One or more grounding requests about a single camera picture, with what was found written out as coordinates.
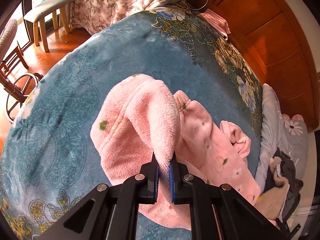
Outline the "pink fleece garment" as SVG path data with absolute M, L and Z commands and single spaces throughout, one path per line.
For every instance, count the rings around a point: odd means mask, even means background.
M 189 207 L 171 201 L 172 157 L 207 184 L 230 184 L 250 204 L 260 195 L 247 166 L 251 140 L 241 128 L 228 121 L 215 124 L 199 102 L 182 91 L 172 93 L 163 81 L 148 75 L 130 76 L 111 89 L 90 135 L 112 185 L 123 183 L 156 158 L 157 202 L 141 205 L 139 211 L 159 225 L 191 228 Z

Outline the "dark and beige clothes pile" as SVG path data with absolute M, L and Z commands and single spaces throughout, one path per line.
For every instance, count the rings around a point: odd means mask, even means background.
M 267 219 L 275 222 L 289 239 L 301 228 L 300 224 L 297 224 L 290 230 L 287 221 L 298 207 L 303 186 L 303 181 L 296 178 L 294 162 L 278 148 L 269 159 L 264 191 L 255 208 Z

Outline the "blue floral plush blanket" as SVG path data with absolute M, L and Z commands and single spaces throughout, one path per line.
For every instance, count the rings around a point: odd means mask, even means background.
M 240 126 L 251 139 L 248 168 L 256 173 L 262 88 L 243 57 L 195 12 L 139 12 L 59 61 L 12 124 L 1 157 L 1 214 L 18 239 L 37 239 L 93 187 L 108 183 L 90 130 L 111 88 L 140 73 L 184 91 L 216 124 Z

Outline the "light blue daisy duvet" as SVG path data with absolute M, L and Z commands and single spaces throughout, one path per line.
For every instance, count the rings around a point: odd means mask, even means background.
M 308 131 L 304 119 L 297 114 L 283 114 L 273 88 L 263 84 L 262 130 L 260 156 L 255 181 L 261 191 L 265 188 L 270 158 L 277 149 L 289 156 L 296 168 L 296 178 L 302 179 L 308 161 Z

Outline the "wooden rocking chair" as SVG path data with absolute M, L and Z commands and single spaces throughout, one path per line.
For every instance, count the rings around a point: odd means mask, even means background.
M 29 65 L 25 61 L 23 51 L 19 44 L 8 52 L 17 33 L 17 21 L 9 20 L 1 32 L 1 85 L 8 96 L 5 102 L 5 113 L 10 123 L 14 121 L 11 115 L 17 107 L 22 107 L 31 90 L 31 85 L 37 85 L 43 75 L 26 72 L 18 77 L 10 77 L 15 67 L 21 63 L 28 70 Z

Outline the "pink striped cloth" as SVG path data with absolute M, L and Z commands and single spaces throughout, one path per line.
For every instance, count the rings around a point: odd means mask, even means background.
M 228 35 L 231 33 L 227 21 L 213 12 L 207 9 L 201 13 L 201 16 L 225 39 L 228 40 Z

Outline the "wooden headboard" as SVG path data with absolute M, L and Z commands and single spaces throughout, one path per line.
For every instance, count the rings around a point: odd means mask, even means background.
M 212 10 L 230 28 L 229 39 L 261 83 L 270 85 L 281 111 L 303 116 L 308 129 L 319 125 L 316 66 L 307 38 L 285 0 L 188 0 Z

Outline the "floral quilt on side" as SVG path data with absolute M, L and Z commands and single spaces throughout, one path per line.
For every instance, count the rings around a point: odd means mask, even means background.
M 70 5 L 71 28 L 85 28 L 91 35 L 144 10 L 182 0 L 75 0 Z

